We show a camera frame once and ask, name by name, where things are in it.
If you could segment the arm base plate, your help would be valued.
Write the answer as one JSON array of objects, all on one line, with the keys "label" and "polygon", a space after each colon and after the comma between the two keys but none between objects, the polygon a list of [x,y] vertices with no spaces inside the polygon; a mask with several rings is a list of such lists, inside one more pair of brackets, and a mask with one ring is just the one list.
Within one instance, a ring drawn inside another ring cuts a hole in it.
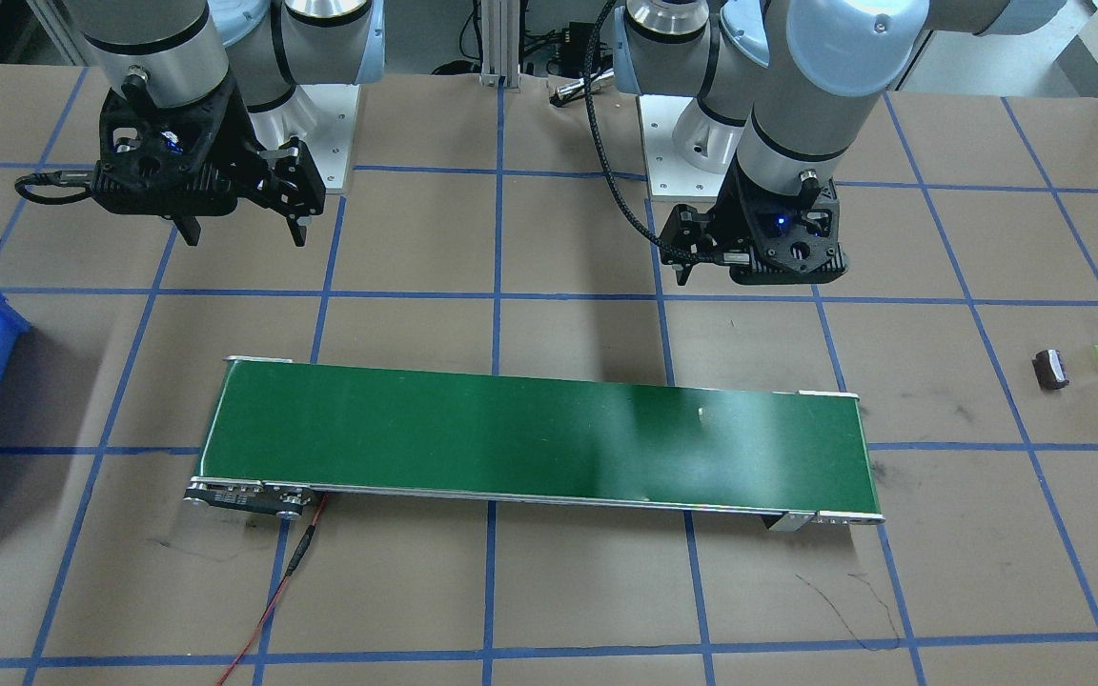
[{"label": "arm base plate", "polygon": [[743,127],[712,120],[690,97],[641,95],[638,111],[650,199],[714,203]]},{"label": "arm base plate", "polygon": [[250,113],[257,138],[274,149],[292,136],[309,145],[328,194],[343,194],[352,167],[358,85],[296,86],[279,106]]}]

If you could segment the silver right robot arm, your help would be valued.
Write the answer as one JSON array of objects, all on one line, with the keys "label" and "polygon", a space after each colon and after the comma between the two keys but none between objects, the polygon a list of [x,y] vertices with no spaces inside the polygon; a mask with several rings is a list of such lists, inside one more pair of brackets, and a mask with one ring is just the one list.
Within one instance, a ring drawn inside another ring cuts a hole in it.
[{"label": "silver right robot arm", "polygon": [[305,246],[330,179],[330,113],[310,87],[382,78],[380,1],[70,1],[67,10],[110,89],[96,165],[16,179],[18,195],[66,188],[114,214],[153,214],[197,246],[200,218],[248,200]]}]

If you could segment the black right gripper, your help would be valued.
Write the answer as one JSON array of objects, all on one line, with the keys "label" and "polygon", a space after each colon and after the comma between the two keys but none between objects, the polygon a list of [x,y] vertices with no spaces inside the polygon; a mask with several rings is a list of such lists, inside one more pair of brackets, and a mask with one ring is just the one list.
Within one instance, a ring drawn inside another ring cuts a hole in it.
[{"label": "black right gripper", "polygon": [[[310,217],[323,213],[326,187],[305,140],[292,136],[273,151],[244,145],[240,151],[227,153],[225,175],[236,195],[283,214],[296,247],[306,246]],[[201,225],[197,216],[178,214],[175,228],[187,246],[199,244]]]}]

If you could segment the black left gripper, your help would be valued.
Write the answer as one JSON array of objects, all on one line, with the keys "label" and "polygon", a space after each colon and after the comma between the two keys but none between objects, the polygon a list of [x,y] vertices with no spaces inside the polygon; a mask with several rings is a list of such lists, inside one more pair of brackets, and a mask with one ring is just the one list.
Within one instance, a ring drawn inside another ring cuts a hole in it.
[{"label": "black left gripper", "polygon": [[668,213],[660,239],[668,248],[684,254],[684,258],[660,252],[662,265],[677,270],[679,285],[685,285],[693,265],[712,265],[746,269],[750,266],[750,234],[740,222],[729,221],[714,212],[677,204]]}]

